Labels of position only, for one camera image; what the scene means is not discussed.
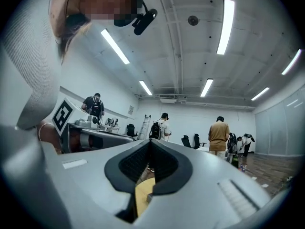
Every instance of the person with backpack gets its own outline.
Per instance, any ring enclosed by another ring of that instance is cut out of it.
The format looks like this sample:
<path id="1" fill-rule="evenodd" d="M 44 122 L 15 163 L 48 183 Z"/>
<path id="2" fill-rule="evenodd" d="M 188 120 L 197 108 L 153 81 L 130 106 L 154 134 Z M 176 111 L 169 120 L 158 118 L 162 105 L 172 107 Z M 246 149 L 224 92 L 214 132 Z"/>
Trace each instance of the person with backpack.
<path id="1" fill-rule="evenodd" d="M 100 121 L 102 115 L 105 115 L 104 104 L 100 100 L 101 95 L 96 93 L 93 97 L 87 97 L 81 108 L 88 114 L 93 115 Z"/>
<path id="2" fill-rule="evenodd" d="M 225 158 L 226 141 L 229 139 L 230 128 L 224 122 L 224 118 L 219 116 L 216 123 L 211 125 L 208 139 L 210 141 L 209 153 Z"/>
<path id="3" fill-rule="evenodd" d="M 170 125 L 168 124 L 168 120 L 168 113 L 163 113 L 160 120 L 153 123 L 149 133 L 149 138 L 165 141 L 165 137 L 172 134 L 170 132 Z M 147 169 L 151 172 L 154 172 L 151 163 L 148 164 Z"/>
<path id="4" fill-rule="evenodd" d="M 255 142 L 254 141 L 254 138 L 252 137 L 251 134 L 244 134 L 243 137 L 239 136 L 237 138 L 237 141 L 238 142 L 242 142 L 242 146 L 240 147 L 239 150 L 242 150 L 242 148 L 244 147 L 244 154 L 241 156 L 241 157 L 247 157 L 248 156 L 248 152 L 249 152 L 249 148 L 250 148 L 250 145 L 251 145 L 251 142 Z"/>

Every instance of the man in tan jacket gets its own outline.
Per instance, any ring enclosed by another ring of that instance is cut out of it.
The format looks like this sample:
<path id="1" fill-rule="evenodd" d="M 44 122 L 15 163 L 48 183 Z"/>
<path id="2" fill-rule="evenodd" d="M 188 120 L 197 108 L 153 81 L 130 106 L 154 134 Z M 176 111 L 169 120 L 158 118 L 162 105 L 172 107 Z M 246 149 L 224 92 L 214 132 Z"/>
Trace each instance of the man in tan jacket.
<path id="1" fill-rule="evenodd" d="M 221 159 L 225 157 L 225 143 L 229 139 L 230 129 L 223 117 L 218 117 L 216 123 L 211 125 L 209 131 L 210 148 L 209 153 L 219 156 Z"/>

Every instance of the white ceiling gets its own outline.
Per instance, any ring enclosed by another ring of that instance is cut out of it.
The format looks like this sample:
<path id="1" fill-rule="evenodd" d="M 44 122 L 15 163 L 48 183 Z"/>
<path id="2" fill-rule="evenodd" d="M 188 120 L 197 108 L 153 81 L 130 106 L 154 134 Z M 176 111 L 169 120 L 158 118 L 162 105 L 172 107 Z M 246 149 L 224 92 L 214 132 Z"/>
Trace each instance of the white ceiling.
<path id="1" fill-rule="evenodd" d="M 101 67 L 134 94 L 147 95 L 139 84 L 144 80 L 153 94 L 176 94 L 188 102 L 257 106 L 290 81 L 298 67 L 281 75 L 303 45 L 277 0 L 234 0 L 225 55 L 216 54 L 223 0 L 144 1 L 148 9 L 158 10 L 158 16 L 141 36 L 133 33 L 131 24 L 118 28 L 112 21 L 95 21 L 83 40 Z M 198 17 L 198 25 L 188 23 L 190 15 Z M 130 64 L 125 65 L 103 39 L 104 28 Z M 200 98 L 207 78 L 214 79 L 213 85 Z M 252 102 L 267 86 L 270 91 Z"/>

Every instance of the tan jacket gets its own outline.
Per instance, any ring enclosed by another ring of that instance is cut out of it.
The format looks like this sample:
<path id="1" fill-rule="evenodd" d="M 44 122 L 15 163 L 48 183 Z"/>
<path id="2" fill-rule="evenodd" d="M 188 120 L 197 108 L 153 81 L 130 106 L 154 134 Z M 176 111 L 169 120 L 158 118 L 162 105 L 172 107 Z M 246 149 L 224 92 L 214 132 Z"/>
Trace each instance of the tan jacket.
<path id="1" fill-rule="evenodd" d="M 211 125 L 209 131 L 209 151 L 225 151 L 226 134 L 229 133 L 229 126 L 225 122 L 217 121 Z"/>

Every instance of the ladder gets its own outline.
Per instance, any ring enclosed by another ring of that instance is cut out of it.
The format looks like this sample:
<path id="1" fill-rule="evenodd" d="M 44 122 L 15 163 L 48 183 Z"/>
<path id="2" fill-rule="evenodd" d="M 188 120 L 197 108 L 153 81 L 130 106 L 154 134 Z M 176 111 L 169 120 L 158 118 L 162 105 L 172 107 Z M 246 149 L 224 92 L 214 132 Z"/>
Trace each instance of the ladder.
<path id="1" fill-rule="evenodd" d="M 145 115 L 141 130 L 138 135 L 138 140 L 144 140 L 146 138 L 150 121 L 151 116 L 148 117 Z"/>

